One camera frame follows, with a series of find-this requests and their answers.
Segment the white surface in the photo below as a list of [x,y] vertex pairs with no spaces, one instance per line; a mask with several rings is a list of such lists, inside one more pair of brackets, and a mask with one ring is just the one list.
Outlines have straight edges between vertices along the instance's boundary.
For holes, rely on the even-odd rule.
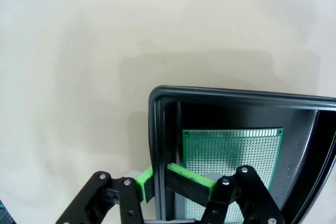
[[[0,8],[0,198],[18,223],[55,222],[96,170],[146,168],[148,95],[159,84],[336,97],[334,0]],[[334,171],[305,224],[336,223],[335,182]]]

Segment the screw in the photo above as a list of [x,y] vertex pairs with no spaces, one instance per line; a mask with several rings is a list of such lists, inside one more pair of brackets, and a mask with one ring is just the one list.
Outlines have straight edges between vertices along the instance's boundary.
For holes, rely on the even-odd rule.
[[268,224],[277,224],[277,220],[274,219],[274,218],[269,218],[267,223]]
[[124,181],[124,184],[125,184],[126,186],[129,186],[129,185],[131,184],[131,181],[130,181],[129,179],[126,179],[126,180]]
[[225,185],[225,186],[227,186],[228,184],[230,184],[230,180],[228,180],[227,178],[224,178],[222,180],[222,184]]

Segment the silver screw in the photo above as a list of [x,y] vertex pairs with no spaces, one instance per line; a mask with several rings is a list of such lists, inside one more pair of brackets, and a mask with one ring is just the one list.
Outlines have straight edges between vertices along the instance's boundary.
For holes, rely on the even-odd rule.
[[268,224],[277,224],[277,220],[274,219],[274,218],[269,218],[267,223]]
[[230,184],[230,180],[228,180],[227,178],[224,178],[222,180],[222,184],[225,185],[225,186],[227,186],[228,184]]
[[129,185],[131,184],[131,181],[130,181],[129,179],[126,179],[126,180],[124,181],[124,184],[125,184],[126,186],[129,186]]

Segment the black plastic tray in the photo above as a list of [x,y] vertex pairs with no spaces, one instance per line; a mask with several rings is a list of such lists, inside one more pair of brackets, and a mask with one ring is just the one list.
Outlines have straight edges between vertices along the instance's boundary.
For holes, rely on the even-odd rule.
[[149,98],[156,217],[183,219],[184,199],[164,189],[164,169],[183,165],[183,129],[283,127],[270,193],[286,223],[299,223],[335,162],[336,99],[227,89],[160,86]]

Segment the mounting hole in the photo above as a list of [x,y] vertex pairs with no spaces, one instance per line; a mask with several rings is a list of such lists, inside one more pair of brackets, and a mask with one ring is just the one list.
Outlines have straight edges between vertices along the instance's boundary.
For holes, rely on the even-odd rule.
[[249,221],[250,221],[250,224],[259,224],[260,218],[258,216],[252,216]]
[[127,178],[127,179],[125,179],[124,184],[126,186],[129,186],[131,184],[131,181]]

